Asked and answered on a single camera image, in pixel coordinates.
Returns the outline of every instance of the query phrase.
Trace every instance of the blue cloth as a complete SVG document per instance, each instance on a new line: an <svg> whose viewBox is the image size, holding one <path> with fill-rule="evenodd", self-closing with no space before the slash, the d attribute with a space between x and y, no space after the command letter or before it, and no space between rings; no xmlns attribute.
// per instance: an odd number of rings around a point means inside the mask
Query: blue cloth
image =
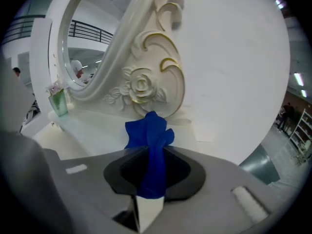
<svg viewBox="0 0 312 234"><path fill-rule="evenodd" d="M162 148L170 145L175 134L166 130L167 121L152 111L145 118L126 122L129 142L125 148L148 146L148 167L136 194L147 199L163 197L166 191L166 165Z"/></svg>

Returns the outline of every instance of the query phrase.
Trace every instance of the white cap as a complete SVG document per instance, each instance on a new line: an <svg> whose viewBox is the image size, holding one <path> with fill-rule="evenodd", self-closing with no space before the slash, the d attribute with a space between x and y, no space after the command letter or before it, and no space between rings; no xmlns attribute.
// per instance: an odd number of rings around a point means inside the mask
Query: white cap
<svg viewBox="0 0 312 234"><path fill-rule="evenodd" d="M73 71L75 72L75 74L77 74L82 69L81 62L78 61L78 60L72 60L70 65L72 66Z"/></svg>

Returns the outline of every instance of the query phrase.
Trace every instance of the mirror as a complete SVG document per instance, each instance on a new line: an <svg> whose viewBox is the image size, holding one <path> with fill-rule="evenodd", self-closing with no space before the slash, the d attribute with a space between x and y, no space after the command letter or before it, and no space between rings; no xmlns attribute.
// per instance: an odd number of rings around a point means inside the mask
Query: mirror
<svg viewBox="0 0 312 234"><path fill-rule="evenodd" d="M78 85L89 83L100 67L130 1L80 1L69 27L67 47L70 65L66 65L68 74Z"/></svg>

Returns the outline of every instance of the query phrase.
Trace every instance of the person wearing white cap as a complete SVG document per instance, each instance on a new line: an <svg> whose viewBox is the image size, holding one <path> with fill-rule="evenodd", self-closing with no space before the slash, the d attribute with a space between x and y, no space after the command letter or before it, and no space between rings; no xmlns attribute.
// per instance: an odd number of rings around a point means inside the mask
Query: person wearing white cap
<svg viewBox="0 0 312 234"><path fill-rule="evenodd" d="M83 72L82 64L81 64L80 61L78 61L78 60L72 60L70 64L71 64L71 66L72 66L72 68L73 68L73 71L75 72L75 75L77 76L77 78L78 78L80 81L82 81L82 82L84 82L84 83L86 83L86 82L89 81L90 76L87 75L87 74L85 74L85 73Z"/></svg>

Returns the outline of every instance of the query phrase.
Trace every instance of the white shelf rack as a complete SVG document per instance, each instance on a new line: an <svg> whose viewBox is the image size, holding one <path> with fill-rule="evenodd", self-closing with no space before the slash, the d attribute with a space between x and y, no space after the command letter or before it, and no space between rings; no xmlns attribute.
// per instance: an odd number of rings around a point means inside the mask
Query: white shelf rack
<svg viewBox="0 0 312 234"><path fill-rule="evenodd" d="M305 157L307 156L307 149L304 147L300 147L300 142L302 142L304 145L306 144L306 142L303 140L303 138L300 136L300 133L303 132L306 137L308 137L308 139L311 141L312 138L310 137L310 135L304 131L304 129L301 127L300 123L303 121L304 124L307 125L307 127L311 130L312 133L312 125L310 125L305 118L310 118L312 120L312 116L309 115L306 110L303 111L301 118L296 126L296 128L294 129L293 133L290 136L290 140L292 140L293 144L295 145L295 147L298 149L299 155L297 156L297 158L301 161L305 161Z"/></svg>

